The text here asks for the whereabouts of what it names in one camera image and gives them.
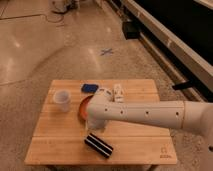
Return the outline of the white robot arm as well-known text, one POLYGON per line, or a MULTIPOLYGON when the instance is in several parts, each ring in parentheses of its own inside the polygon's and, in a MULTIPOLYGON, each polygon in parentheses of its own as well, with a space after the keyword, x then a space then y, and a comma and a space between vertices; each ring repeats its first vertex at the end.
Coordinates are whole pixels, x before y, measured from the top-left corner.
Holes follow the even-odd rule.
POLYGON ((213 103, 193 101, 158 101, 116 103, 112 93, 100 88, 87 107, 87 125, 102 129, 108 120, 181 129, 198 134, 213 152, 213 103))

